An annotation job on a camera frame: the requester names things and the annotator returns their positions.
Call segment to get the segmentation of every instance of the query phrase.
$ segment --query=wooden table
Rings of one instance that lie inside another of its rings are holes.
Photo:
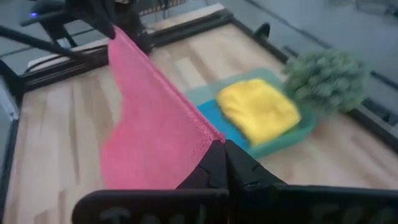
[[[153,27],[164,29],[221,8],[217,4]],[[280,75],[283,66],[233,25],[155,49],[150,57],[181,91],[259,67]],[[25,94],[5,223],[69,223],[74,204],[104,188],[99,152],[119,120],[120,102],[108,67]],[[321,120],[304,142],[259,161],[289,184],[398,188],[397,156],[342,114]]]

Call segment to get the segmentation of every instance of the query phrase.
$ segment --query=pink cloth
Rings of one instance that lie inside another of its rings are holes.
[[[175,189],[215,139],[224,141],[135,43],[115,27],[109,64],[123,96],[122,117],[101,153],[109,189]]]

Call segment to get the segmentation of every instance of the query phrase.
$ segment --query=plastic container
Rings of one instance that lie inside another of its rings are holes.
[[[272,86],[286,94],[293,102],[295,102],[296,107],[298,108],[302,116],[302,119],[298,123],[298,125],[290,129],[283,135],[277,137],[276,139],[267,141],[263,144],[250,147],[246,150],[253,158],[257,159],[301,142],[311,132],[311,130],[315,127],[317,123],[317,117],[315,116],[315,114],[311,112],[308,108],[298,105],[297,102],[291,97],[292,95],[284,89],[283,82],[278,77],[276,77],[276,75],[272,71],[263,68],[256,69],[246,74],[236,75],[207,86],[188,90],[185,92],[185,96],[192,103],[200,106],[207,101],[214,100],[217,93],[223,88],[241,80],[251,80],[254,78],[264,79]]]

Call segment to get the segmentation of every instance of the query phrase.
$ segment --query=green fuzzy object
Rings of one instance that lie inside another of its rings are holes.
[[[347,52],[325,50],[297,58],[283,72],[286,89],[319,115],[349,111],[365,96],[369,70]]]

